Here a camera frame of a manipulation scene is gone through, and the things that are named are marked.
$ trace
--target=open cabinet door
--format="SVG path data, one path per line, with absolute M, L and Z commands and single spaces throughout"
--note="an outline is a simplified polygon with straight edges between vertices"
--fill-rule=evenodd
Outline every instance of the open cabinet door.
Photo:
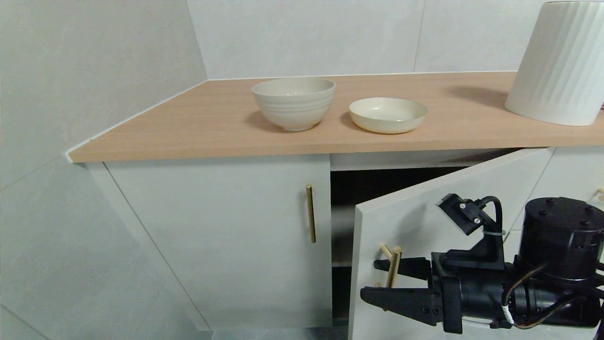
M 493 195 L 503 206 L 504 230 L 512 227 L 553 153 L 550 149 L 523 149 L 479 165 L 388 194 L 356 207 L 350 298 L 350 340 L 506 339 L 505 330 L 464 325 L 464 335 L 447 335 L 442 324 L 422 324 L 367 304 L 359 296 L 363 287 L 384 285 L 387 273 L 373 268 L 382 255 L 380 244 L 400 246 L 402 256 L 425 257 L 431 252 L 469 249 L 482 238 L 479 230 L 465 236 L 436 204 L 447 194 L 473 200 Z M 485 211 L 495 217 L 490 204 Z M 398 275 L 394 287 L 425 288 L 426 281 Z

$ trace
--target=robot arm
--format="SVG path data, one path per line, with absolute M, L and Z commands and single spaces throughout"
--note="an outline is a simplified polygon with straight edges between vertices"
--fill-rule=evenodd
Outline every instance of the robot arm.
M 484 207 L 493 202 L 496 218 Z M 502 209 L 496 197 L 462 200 L 449 194 L 437 206 L 466 235 L 483 227 L 483 238 L 470 250 L 433 252 L 400 259 L 398 274 L 425 280 L 424 289 L 364 287 L 361 299 L 462 334 L 462 317 L 490 320 L 492 329 L 529 329 L 539 324 L 594 328 L 604 340 L 604 212 L 569 198 L 537 198 L 526 204 L 519 254 L 503 256 Z M 388 271 L 389 260 L 374 268 Z

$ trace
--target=ceramic bowl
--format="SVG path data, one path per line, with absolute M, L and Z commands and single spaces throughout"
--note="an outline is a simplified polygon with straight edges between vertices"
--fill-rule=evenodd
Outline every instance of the ceramic bowl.
M 417 128 L 428 109 L 418 102 L 401 98 L 366 98 L 350 104 L 350 117 L 360 128 L 399 134 Z
M 269 80 L 252 87 L 262 114 L 288 131 L 304 131 L 320 122 L 332 106 L 336 83 L 313 77 Z

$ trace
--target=wooden countertop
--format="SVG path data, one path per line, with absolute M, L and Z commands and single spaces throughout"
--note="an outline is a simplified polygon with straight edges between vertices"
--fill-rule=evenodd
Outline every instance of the wooden countertop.
M 242 155 L 604 145 L 604 115 L 591 126 L 560 126 L 507 111 L 515 72 L 326 77 L 337 83 L 316 127 L 286 132 L 258 110 L 251 87 L 265 79 L 211 80 L 74 149 L 74 162 Z M 358 128 L 348 106 L 367 97 L 403 97 L 428 107 L 415 131 L 384 135 Z

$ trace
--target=gray wall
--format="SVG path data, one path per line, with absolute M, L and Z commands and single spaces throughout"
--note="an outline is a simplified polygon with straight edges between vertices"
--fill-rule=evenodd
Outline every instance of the gray wall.
M 545 0 L 188 0 L 210 79 L 517 70 Z
M 3 339 L 199 330 L 70 147 L 204 81 L 183 1 L 0 1 Z

